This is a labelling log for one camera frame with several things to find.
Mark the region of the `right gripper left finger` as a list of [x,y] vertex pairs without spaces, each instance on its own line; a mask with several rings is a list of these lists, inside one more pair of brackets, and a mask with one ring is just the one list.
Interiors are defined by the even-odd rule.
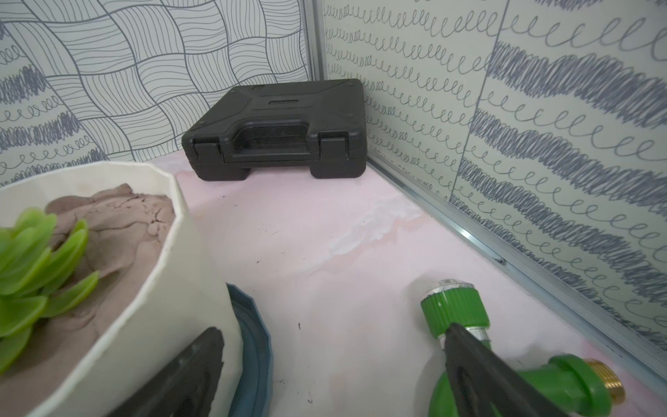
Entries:
[[207,328],[110,414],[208,416],[222,373],[223,350],[222,331]]

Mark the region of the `white pot bright green succulent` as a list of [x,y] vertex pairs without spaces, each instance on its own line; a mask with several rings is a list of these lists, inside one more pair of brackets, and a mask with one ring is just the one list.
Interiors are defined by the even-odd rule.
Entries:
[[54,307],[19,334],[1,372],[4,416],[112,416],[207,328],[223,367],[208,416],[265,416],[269,332],[251,297],[215,267],[175,177],[147,163],[92,163],[4,186],[1,227],[57,219],[38,256],[58,269]]

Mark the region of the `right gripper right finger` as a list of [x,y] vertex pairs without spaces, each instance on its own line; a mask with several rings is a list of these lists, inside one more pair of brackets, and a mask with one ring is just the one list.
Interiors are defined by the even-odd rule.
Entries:
[[445,352],[447,378],[459,416],[564,415],[458,323],[446,332]]

